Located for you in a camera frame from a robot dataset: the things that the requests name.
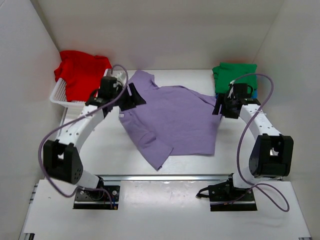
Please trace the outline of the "purple t shirt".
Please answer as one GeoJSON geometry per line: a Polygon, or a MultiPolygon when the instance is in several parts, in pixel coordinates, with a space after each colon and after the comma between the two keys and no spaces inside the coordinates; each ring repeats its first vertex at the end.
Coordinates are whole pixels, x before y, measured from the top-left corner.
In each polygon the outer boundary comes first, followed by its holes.
{"type": "Polygon", "coordinates": [[[129,79],[146,101],[121,110],[119,121],[137,150],[156,170],[169,156],[215,154],[220,115],[214,96],[184,86],[157,86],[154,75],[137,70],[129,79]]]}

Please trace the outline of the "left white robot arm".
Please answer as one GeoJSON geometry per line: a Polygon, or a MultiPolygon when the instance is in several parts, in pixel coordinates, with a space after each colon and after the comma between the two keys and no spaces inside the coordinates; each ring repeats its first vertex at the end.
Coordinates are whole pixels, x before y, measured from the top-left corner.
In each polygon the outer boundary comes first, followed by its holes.
{"type": "Polygon", "coordinates": [[[91,92],[78,118],[65,126],[56,140],[43,144],[43,167],[47,175],[85,189],[101,188],[102,179],[84,170],[80,158],[83,144],[113,107],[124,111],[144,104],[146,101],[133,83],[122,84],[114,76],[102,77],[100,87],[91,92]]]}

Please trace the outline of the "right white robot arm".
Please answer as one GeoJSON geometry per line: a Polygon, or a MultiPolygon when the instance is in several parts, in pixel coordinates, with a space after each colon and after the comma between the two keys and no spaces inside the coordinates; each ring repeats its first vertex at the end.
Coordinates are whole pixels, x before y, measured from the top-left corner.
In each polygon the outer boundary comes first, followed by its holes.
{"type": "Polygon", "coordinates": [[[218,94],[213,115],[230,119],[242,119],[250,131],[255,143],[248,165],[237,167],[230,177],[238,189],[248,189],[259,182],[287,177],[291,171],[294,140],[283,135],[268,120],[262,110],[262,104],[252,98],[253,88],[246,83],[229,84],[226,93],[218,94]]]}

